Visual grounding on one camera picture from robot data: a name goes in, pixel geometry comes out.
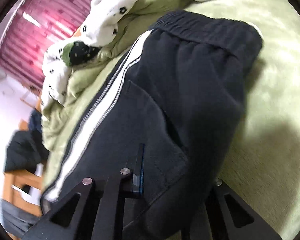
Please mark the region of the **red patterned curtain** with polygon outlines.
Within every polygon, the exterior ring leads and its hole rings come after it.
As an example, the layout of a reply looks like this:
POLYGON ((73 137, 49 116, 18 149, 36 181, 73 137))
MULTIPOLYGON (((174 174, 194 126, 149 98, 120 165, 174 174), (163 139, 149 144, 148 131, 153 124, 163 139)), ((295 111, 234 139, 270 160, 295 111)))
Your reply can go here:
POLYGON ((25 0, 0 45, 0 68, 35 93, 42 89, 43 55, 71 37, 90 11, 91 0, 25 0))

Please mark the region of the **dark blue garment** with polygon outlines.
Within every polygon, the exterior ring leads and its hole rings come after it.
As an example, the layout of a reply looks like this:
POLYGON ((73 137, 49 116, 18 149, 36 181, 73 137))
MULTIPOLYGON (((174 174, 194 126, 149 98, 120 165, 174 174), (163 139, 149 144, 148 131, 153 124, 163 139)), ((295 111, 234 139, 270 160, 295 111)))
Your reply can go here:
POLYGON ((41 124, 42 114, 34 109, 31 112, 29 122, 28 122, 28 128, 30 131, 38 131, 39 133, 42 133, 42 124, 41 124))

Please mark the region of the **grey jeans on footboard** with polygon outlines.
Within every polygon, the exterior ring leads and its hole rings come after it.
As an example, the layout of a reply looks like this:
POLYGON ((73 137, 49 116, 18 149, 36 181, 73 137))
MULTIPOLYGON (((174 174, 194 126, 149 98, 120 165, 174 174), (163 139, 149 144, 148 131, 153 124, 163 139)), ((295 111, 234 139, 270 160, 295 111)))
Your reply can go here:
POLYGON ((18 238, 22 238, 40 220, 39 216, 26 212, 4 199, 0 201, 0 205, 4 229, 18 238))

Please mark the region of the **black jacket on footboard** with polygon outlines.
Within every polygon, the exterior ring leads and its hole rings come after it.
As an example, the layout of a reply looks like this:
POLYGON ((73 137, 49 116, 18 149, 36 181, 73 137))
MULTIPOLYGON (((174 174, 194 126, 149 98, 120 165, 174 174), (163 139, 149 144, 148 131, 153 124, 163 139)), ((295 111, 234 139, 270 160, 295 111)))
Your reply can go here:
POLYGON ((34 174, 37 165, 45 163, 48 156, 39 131, 17 131, 6 150, 4 172, 27 170, 34 174))

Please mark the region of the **white floral quilt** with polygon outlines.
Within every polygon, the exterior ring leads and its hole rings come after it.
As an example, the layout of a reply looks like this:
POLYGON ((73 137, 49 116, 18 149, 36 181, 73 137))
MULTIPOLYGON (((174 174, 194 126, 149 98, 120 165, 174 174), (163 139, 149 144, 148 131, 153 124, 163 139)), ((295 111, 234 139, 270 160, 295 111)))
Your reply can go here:
POLYGON ((58 41, 44 53, 42 71, 45 76, 41 107, 54 101, 65 103, 72 67, 88 62, 117 35, 119 20, 139 0, 91 0, 90 12, 82 23, 79 36, 58 41))

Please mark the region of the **black pants with white stripes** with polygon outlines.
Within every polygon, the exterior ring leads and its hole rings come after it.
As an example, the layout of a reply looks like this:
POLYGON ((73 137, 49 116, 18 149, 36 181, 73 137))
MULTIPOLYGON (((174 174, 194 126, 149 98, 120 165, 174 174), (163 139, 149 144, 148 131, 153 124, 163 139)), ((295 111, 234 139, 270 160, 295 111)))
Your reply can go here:
POLYGON ((261 48, 250 24, 173 11, 121 57, 84 110, 40 204, 84 178, 119 173, 143 153, 140 200, 124 239, 167 239, 200 206, 244 112, 244 80, 261 48))

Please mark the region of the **wooden bed frame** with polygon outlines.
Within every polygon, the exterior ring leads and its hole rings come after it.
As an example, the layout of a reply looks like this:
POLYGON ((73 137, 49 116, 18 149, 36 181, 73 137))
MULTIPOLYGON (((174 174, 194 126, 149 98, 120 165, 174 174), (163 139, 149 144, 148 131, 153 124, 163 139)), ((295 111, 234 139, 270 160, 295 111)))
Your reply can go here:
MULTIPOLYGON (((40 103, 37 103, 34 109, 40 112, 40 103)), ((28 131, 28 122, 29 119, 27 121, 21 120, 17 131, 28 131)), ((40 217, 42 212, 39 200, 43 185, 44 164, 38 164, 34 174, 27 170, 4 172, 3 199, 26 212, 40 217)))

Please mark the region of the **green fleece bed blanket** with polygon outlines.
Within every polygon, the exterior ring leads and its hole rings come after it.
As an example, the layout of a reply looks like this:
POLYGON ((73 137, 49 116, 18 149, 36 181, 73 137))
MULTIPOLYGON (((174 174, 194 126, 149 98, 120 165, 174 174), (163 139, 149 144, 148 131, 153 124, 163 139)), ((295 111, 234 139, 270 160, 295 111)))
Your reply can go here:
POLYGON ((72 67, 65 103, 42 108, 49 151, 43 193, 61 166, 70 137, 121 57, 159 18, 189 11, 252 25, 262 48, 244 80, 245 105, 216 178, 227 183, 281 237, 300 234, 300 0, 139 0, 119 20, 116 37, 88 62, 72 67))

